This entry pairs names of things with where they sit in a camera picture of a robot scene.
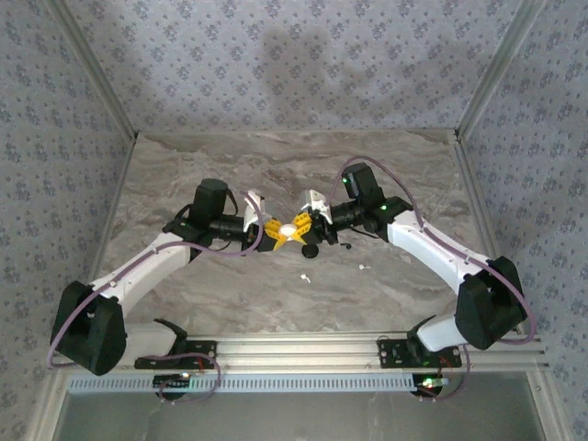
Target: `marble surface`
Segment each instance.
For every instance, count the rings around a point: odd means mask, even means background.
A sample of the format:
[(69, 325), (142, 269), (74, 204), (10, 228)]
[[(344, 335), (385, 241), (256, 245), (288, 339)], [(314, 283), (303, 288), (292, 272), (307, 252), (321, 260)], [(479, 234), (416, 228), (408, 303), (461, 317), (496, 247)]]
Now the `marble surface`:
[[(205, 177), (223, 179), (237, 191), (258, 190), (270, 212), (287, 222), (298, 213), (300, 192), (328, 193), (339, 166), (354, 154), (371, 155), (396, 170), (428, 220), (479, 251), (452, 149), (449, 130), (142, 135), (102, 272), (150, 243), (192, 201)], [(376, 176), (387, 195), (401, 195), (384, 174)], [(345, 200), (341, 186), (334, 201)], [(244, 201), (239, 204), (243, 213)], [(353, 248), (324, 243), (313, 260), (301, 255), (298, 243), (246, 257), (202, 255), (140, 300), (128, 320), (165, 317), (193, 334), (407, 330), (454, 307), (448, 286), (399, 248), (353, 232), (342, 232), (340, 242)], [(371, 268), (360, 270), (362, 264)]]

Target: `white cable tray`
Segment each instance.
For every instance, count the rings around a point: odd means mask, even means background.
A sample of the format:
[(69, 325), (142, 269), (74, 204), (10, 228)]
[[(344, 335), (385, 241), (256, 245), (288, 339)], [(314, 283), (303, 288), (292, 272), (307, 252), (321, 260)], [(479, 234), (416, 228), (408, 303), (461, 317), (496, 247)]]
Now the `white cable tray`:
[[(196, 375), (188, 388), (166, 391), (206, 392), (216, 375)], [(70, 393), (153, 392), (153, 374), (119, 374), (95, 377), (72, 375)], [(217, 392), (392, 392), (416, 390), (413, 375), (407, 373), (374, 374), (225, 374)]]

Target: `patterned wallpaper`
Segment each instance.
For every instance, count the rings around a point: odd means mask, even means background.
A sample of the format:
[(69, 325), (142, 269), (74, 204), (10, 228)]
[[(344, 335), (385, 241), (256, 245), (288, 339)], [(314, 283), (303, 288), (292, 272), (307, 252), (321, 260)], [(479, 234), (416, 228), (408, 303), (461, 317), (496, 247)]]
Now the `patterned wallpaper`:
[(138, 131), (453, 128), (518, 0), (68, 0)]
[(39, 1), (0, 2), (0, 439), (20, 439), (62, 287), (87, 277), (128, 143)]
[(468, 140), (502, 252), (588, 440), (588, 4), (545, 9)]

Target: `blue patterned wall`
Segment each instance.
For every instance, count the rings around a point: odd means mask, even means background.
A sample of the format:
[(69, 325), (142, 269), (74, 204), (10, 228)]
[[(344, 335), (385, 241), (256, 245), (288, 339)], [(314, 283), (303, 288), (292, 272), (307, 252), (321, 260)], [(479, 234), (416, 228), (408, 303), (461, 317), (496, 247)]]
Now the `blue patterned wall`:
[(0, 2), (0, 439), (20, 439), (62, 287), (96, 254), (129, 143), (44, 4)]
[(467, 140), (573, 430), (588, 439), (588, 4), (552, 2)]
[(139, 131), (453, 128), (519, 0), (68, 0)]

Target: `gray marble tabletop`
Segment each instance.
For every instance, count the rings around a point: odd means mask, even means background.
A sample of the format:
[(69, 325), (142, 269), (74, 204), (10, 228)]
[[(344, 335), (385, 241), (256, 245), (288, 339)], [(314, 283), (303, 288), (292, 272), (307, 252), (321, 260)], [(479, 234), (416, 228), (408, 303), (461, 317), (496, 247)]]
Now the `gray marble tabletop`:
[[(272, 214), (290, 222), (298, 212), (300, 192), (312, 188), (328, 193), (339, 166), (355, 154), (371, 155), (392, 167), (428, 220), (480, 251), (453, 142), (449, 130), (142, 135), (123, 185), (102, 274), (150, 243), (192, 201), (205, 177), (222, 179), (237, 191), (258, 190)], [(402, 196), (384, 174), (375, 173), (388, 196)], [(341, 186), (334, 201), (345, 200)], [(243, 213), (242, 199), (239, 205)], [(340, 241), (353, 247), (325, 243), (312, 260), (301, 255), (299, 243), (246, 257), (202, 255), (147, 294), (128, 321), (165, 317), (191, 334), (407, 330), (454, 307), (456, 296), (448, 286), (399, 248), (353, 232), (342, 232)], [(361, 270), (360, 265), (370, 268)]]

